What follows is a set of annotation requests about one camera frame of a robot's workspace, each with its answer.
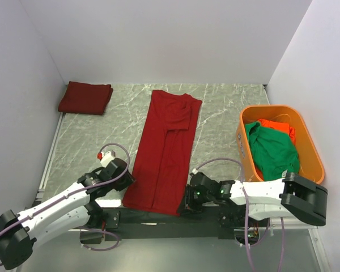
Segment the red t shirt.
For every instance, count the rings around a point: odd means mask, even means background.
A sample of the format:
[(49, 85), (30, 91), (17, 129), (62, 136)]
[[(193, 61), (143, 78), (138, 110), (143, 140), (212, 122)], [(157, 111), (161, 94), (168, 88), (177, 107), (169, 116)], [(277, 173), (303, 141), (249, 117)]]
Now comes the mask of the red t shirt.
[(178, 216), (202, 102), (154, 90), (123, 206)]

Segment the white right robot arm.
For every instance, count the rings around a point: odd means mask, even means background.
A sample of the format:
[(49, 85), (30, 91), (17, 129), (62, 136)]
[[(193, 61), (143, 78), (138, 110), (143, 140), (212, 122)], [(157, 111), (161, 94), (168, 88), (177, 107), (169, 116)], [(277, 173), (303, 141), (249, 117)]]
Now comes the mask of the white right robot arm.
[(201, 213), (204, 204), (212, 202), (225, 207), (244, 226), (280, 217), (295, 217), (317, 227), (326, 224), (327, 189), (295, 173), (261, 182), (217, 182), (202, 172), (190, 176), (177, 209), (179, 214)]

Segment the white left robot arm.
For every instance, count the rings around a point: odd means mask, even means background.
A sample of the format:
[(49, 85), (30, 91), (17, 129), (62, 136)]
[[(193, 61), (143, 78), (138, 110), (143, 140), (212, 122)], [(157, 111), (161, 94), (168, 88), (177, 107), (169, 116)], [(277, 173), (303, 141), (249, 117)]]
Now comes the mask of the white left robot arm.
[(0, 266), (6, 270), (20, 266), (35, 248), (70, 229), (97, 227), (107, 216), (96, 199), (133, 181), (128, 164), (114, 158), (33, 208), (17, 214), (7, 210), (0, 215)]

